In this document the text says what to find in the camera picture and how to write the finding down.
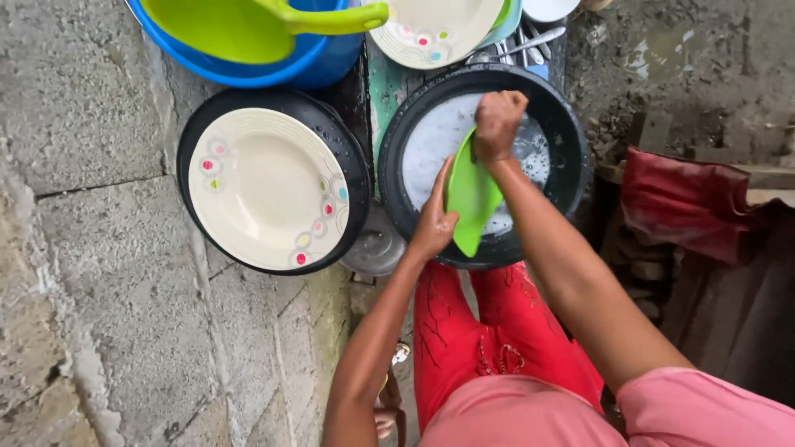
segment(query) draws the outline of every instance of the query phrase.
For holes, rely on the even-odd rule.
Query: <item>person's left hand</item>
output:
[[[444,250],[452,240],[452,232],[458,222],[458,212],[444,213],[444,182],[452,159],[453,156],[449,156],[436,175],[431,196],[422,206],[417,229],[406,249],[407,254],[416,256],[421,262],[430,261]]]

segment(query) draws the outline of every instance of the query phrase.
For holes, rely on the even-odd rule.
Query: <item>red cloth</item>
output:
[[[624,219],[689,250],[746,263],[788,209],[780,200],[748,205],[748,178],[729,165],[681,161],[630,146],[621,187]]]
[[[604,381],[569,341],[524,263],[469,272],[480,322],[458,271],[429,262],[414,295],[414,394],[420,433],[450,394],[489,374],[530,375],[574,392],[602,412]]]

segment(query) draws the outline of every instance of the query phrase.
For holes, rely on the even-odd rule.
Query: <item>red pants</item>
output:
[[[531,375],[582,396],[600,413],[604,382],[541,300],[523,262],[473,270],[480,322],[456,269],[429,262],[414,295],[414,393],[420,433],[450,394],[489,374]]]

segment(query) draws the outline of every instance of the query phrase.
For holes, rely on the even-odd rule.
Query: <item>white bowl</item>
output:
[[[193,151],[188,188],[210,237],[262,269],[322,259],[347,226],[339,163],[312,130],[276,111],[238,109],[211,123]]]
[[[463,59],[491,30],[502,0],[389,0],[390,19],[370,35],[391,60],[430,70]]]
[[[522,9],[534,21],[560,20],[571,13],[580,0],[522,0]]]

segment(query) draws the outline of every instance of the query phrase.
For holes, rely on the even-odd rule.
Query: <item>woman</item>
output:
[[[526,106],[516,91],[486,94],[473,147],[505,197],[549,306],[576,341],[521,263],[470,272],[478,322],[456,271],[431,261],[458,220],[443,207],[449,158],[406,253],[339,361],[323,445],[378,444],[373,401],[415,284],[420,445],[795,445],[795,411],[697,371],[525,177],[511,149]],[[618,399],[628,441],[603,419],[604,384]]]

